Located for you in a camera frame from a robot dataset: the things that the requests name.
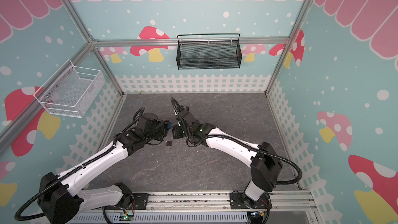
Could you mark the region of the black mesh wall basket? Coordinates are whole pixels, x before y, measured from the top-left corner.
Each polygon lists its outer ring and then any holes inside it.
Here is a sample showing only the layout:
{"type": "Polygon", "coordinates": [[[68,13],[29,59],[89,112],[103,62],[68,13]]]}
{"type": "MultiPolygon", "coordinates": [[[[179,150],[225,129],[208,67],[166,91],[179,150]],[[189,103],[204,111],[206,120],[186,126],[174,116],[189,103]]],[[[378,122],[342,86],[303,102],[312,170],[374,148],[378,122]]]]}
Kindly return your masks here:
{"type": "Polygon", "coordinates": [[[242,52],[240,34],[177,35],[176,62],[179,69],[240,68],[242,52]]]}

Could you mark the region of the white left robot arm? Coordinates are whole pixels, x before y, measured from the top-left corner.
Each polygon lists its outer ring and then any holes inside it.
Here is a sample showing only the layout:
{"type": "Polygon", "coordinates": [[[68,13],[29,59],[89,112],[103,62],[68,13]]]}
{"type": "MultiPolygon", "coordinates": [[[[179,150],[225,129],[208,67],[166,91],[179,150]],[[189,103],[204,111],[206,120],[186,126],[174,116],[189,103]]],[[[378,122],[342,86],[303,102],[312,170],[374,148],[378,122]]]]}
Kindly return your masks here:
{"type": "Polygon", "coordinates": [[[126,210],[135,203],[132,191],[123,183],[85,190],[84,187],[119,161],[145,145],[161,143],[172,124],[156,114],[136,114],[133,122],[114,136],[113,141],[81,164],[58,175],[49,173],[40,182],[40,190],[50,187],[38,198],[38,205],[52,224],[66,224],[77,214],[107,206],[126,210]]]}

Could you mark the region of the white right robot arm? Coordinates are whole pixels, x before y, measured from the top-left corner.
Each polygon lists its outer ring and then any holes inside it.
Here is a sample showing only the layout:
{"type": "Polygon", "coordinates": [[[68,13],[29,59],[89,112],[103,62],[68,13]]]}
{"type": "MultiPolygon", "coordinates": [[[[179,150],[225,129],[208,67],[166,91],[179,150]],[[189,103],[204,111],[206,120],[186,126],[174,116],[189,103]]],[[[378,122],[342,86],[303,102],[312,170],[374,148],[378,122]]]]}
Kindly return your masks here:
{"type": "Polygon", "coordinates": [[[245,146],[258,149],[275,155],[271,144],[264,142],[261,145],[238,140],[236,143],[232,137],[218,127],[209,123],[200,123],[189,112],[189,109],[177,106],[174,110],[178,124],[174,126],[174,138],[185,136],[189,144],[204,145],[217,149],[240,160],[251,171],[251,180],[242,193],[243,202],[248,207],[254,208],[266,192],[272,192],[276,186],[278,177],[282,171],[282,162],[273,157],[252,151],[245,146]]]}

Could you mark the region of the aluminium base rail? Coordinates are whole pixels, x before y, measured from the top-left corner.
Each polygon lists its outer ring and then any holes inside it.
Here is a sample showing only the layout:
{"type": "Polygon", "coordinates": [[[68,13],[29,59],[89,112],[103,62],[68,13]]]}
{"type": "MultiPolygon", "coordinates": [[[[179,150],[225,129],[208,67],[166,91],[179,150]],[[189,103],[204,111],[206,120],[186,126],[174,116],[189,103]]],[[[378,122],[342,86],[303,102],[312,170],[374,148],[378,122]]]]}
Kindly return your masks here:
{"type": "Polygon", "coordinates": [[[323,221],[308,190],[274,191],[249,209],[237,191],[136,192],[132,208],[107,207],[75,216],[72,224],[247,224],[255,211],[269,224],[321,224],[323,221]]]}

